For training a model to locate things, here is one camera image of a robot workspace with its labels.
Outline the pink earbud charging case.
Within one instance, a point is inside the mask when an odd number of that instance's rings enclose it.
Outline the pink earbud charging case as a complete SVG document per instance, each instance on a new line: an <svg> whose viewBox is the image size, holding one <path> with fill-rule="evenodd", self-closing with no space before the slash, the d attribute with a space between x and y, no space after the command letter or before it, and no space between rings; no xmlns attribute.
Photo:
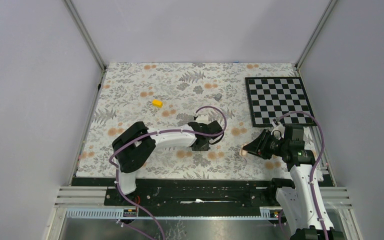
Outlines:
<svg viewBox="0 0 384 240"><path fill-rule="evenodd" d="M240 156L246 156L248 154L248 151L244 149L245 145L242 145L239 150Z"/></svg>

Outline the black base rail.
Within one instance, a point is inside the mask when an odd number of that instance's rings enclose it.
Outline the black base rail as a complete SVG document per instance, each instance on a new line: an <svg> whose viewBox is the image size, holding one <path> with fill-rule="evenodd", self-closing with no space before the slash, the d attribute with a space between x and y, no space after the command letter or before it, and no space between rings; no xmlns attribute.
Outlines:
<svg viewBox="0 0 384 240"><path fill-rule="evenodd" d="M280 209L275 194L278 183L291 180L213 180L147 179L136 180L136 190L123 198L114 178L75 177L74 187L103 187L104 206L141 207L147 217L255 217L260 208Z"/></svg>

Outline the floral table mat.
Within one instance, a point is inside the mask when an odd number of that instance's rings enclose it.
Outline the floral table mat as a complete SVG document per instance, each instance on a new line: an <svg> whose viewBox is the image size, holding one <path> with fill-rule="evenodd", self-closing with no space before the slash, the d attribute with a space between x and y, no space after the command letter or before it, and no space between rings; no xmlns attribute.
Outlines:
<svg viewBox="0 0 384 240"><path fill-rule="evenodd" d="M191 122L199 111L211 121L227 119L223 139L203 152L188 147L156 150L138 172L139 178L287 179L290 174L280 157L264 160L239 152L261 132L252 126L245 78L294 74L290 63L111 63L75 175L113 178L112 142L133 123L171 129ZM220 101L214 99L218 93ZM163 106L153 106L153 100Z"/></svg>

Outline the black white checkerboard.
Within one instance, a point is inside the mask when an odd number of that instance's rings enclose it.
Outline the black white checkerboard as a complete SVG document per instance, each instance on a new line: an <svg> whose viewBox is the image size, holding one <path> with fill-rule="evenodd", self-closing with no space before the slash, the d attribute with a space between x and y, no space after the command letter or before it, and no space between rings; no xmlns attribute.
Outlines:
<svg viewBox="0 0 384 240"><path fill-rule="evenodd" d="M246 77L244 79L253 127L270 127L272 119L298 111L280 120L282 124L314 126L314 115L300 77Z"/></svg>

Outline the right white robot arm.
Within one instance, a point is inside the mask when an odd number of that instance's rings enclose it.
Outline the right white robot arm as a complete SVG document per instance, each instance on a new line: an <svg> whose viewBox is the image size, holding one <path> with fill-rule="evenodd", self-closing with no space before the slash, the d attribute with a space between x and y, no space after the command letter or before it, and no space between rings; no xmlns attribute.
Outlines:
<svg viewBox="0 0 384 240"><path fill-rule="evenodd" d="M345 239L326 212L316 176L316 158L311 150L305 149L303 126L280 124L272 131L264 129L242 150L265 160L277 156L286 163L291 179L273 178L265 197L271 205L282 207L290 239Z"/></svg>

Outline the yellow block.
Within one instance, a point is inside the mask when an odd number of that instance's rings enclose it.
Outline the yellow block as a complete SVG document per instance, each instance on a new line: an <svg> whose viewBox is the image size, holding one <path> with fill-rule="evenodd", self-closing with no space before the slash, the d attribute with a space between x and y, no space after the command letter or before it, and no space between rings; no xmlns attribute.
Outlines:
<svg viewBox="0 0 384 240"><path fill-rule="evenodd" d="M154 107L157 107L157 108L163 107L163 102L160 100L154 99L151 103Z"/></svg>

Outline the small grey block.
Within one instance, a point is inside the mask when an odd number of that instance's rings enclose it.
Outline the small grey block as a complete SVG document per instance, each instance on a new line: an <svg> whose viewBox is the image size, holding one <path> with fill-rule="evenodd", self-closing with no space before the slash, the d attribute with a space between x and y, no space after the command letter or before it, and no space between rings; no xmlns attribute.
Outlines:
<svg viewBox="0 0 384 240"><path fill-rule="evenodd" d="M223 95L221 93L217 93L215 96L214 96L214 99L219 102L221 100L221 98L223 97Z"/></svg>

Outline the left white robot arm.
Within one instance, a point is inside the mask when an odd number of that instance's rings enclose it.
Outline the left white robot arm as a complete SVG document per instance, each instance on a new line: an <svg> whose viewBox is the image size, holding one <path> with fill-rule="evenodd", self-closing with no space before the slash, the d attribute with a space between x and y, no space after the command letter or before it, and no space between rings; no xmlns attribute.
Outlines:
<svg viewBox="0 0 384 240"><path fill-rule="evenodd" d="M192 121L172 129L153 129L139 121L130 126L111 144L112 158L117 165L118 177L116 199L124 206L135 200L137 171L151 154L159 149L187 147L195 152L208 151L210 141L224 134L215 120L210 123Z"/></svg>

